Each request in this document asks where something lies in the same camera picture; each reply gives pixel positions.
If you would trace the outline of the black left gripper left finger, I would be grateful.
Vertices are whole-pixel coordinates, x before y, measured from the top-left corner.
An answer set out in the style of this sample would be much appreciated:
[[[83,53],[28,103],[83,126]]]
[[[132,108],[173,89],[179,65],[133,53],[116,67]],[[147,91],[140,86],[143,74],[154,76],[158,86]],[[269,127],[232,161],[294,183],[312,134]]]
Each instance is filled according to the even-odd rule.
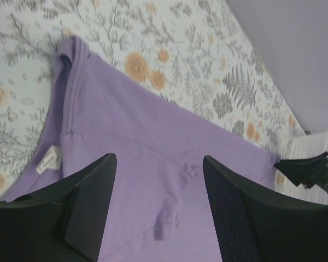
[[[0,261],[97,261],[116,167],[116,155],[106,154],[40,190],[0,201]]]

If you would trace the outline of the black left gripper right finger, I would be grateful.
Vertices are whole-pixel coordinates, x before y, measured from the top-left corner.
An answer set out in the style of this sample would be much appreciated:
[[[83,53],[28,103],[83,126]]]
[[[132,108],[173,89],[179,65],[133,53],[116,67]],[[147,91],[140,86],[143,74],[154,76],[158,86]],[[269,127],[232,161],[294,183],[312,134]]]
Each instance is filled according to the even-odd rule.
[[[278,193],[203,159],[223,261],[328,261],[328,205]]]

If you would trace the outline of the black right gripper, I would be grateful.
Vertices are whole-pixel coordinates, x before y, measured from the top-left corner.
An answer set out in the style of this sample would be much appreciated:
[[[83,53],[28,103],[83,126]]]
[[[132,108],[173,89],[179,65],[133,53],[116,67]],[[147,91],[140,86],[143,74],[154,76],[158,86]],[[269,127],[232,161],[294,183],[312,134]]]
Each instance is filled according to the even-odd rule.
[[[316,185],[328,194],[328,152],[306,159],[282,159],[274,167],[296,187]]]

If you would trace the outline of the white plastic laundry basket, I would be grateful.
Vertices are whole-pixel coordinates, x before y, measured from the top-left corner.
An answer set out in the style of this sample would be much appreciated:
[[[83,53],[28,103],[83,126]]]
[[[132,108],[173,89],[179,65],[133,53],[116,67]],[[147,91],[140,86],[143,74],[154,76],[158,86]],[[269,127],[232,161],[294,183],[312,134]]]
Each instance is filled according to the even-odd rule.
[[[328,152],[328,130],[294,138],[286,158],[311,158],[325,151]],[[305,189],[302,185],[296,187],[280,171],[276,174],[274,184],[278,193],[307,202],[328,205],[328,194],[316,185],[311,189]]]

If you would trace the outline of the purple t shirt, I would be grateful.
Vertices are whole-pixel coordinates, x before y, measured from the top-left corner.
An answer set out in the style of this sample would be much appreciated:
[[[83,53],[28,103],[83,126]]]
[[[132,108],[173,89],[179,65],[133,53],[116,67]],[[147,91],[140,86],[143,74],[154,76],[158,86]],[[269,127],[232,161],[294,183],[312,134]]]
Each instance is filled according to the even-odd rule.
[[[43,188],[106,153],[118,164],[100,261],[220,261],[203,158],[271,189],[279,159],[145,90],[70,37],[56,54],[40,142],[3,199]]]

